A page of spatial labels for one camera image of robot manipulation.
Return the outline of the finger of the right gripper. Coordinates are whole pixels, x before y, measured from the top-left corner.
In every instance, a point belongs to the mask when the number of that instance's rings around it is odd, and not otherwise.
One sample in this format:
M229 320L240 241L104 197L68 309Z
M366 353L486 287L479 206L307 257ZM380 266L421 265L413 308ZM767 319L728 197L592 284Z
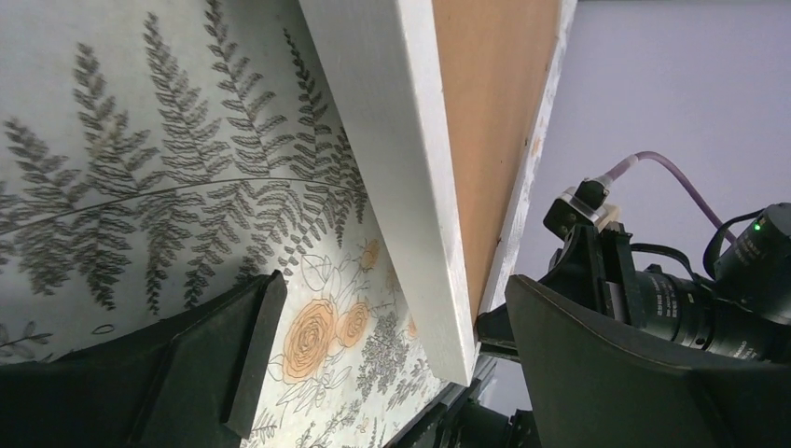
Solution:
M519 362L520 356L511 328L507 306L502 304L478 316L475 330L482 355Z

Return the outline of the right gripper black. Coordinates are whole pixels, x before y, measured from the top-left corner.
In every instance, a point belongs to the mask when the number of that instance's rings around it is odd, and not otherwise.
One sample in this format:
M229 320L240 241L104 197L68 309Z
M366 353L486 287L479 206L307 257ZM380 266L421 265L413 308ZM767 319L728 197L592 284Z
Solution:
M576 225L557 250L540 284L600 315L670 343L744 360L787 364L790 329L750 313L690 272L666 273L658 264L636 270L636 252L660 255L690 267L688 257L666 245L632 241L619 222L603 230Z

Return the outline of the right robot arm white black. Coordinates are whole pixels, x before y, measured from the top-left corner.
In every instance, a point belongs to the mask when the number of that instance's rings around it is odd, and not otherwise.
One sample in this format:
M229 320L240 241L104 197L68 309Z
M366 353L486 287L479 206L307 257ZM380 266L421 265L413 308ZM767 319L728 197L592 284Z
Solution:
M772 204L722 224L687 278L647 253L691 265L681 251L635 243L623 226L577 225L540 283L592 311L664 341L725 357L790 362L790 205Z

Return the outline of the white picture frame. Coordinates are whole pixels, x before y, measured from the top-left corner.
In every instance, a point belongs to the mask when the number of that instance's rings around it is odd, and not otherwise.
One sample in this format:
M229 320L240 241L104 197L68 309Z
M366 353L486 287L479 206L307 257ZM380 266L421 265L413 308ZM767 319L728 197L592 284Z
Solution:
M304 1L300 7L433 374L470 384L474 319L514 272L576 3L562 16L534 128L471 314L437 46L436 1Z

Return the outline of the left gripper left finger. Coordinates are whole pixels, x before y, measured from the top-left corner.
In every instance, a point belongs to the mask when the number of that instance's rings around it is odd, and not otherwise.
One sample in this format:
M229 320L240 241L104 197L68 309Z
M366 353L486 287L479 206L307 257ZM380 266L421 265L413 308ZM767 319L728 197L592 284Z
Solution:
M279 272L58 360L1 370L5 447L237 447L287 296Z

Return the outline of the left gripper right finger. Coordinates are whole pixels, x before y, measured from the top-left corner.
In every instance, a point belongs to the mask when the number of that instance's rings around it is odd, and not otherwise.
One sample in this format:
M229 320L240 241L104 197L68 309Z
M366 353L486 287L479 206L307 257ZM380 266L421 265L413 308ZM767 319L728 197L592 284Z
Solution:
M687 348L523 276L509 321L546 447L786 447L790 370Z

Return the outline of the brown backing board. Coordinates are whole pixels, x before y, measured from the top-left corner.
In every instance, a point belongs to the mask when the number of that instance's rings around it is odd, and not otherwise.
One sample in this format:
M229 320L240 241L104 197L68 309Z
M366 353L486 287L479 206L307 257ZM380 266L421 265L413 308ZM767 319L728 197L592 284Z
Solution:
M451 0L433 7L469 304L476 315L548 79L562 4Z

